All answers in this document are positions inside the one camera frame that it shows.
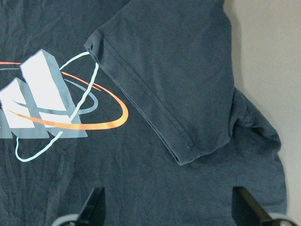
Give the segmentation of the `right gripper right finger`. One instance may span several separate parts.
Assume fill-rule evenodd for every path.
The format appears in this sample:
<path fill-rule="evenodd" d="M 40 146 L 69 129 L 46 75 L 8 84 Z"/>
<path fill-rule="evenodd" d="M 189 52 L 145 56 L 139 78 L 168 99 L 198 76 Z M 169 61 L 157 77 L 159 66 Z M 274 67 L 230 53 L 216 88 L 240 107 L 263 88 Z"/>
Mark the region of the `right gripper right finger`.
<path fill-rule="evenodd" d="M 241 186 L 232 189 L 232 218 L 237 226 L 271 226 L 272 218 Z"/>

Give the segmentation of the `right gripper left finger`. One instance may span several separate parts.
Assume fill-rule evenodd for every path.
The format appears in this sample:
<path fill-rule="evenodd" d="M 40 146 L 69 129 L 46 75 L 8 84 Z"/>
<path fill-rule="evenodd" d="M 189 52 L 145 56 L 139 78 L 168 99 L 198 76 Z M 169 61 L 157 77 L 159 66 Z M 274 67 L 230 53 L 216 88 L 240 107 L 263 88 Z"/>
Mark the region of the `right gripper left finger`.
<path fill-rule="evenodd" d="M 105 188 L 94 187 L 77 220 L 77 226 L 103 226 L 105 222 Z"/>

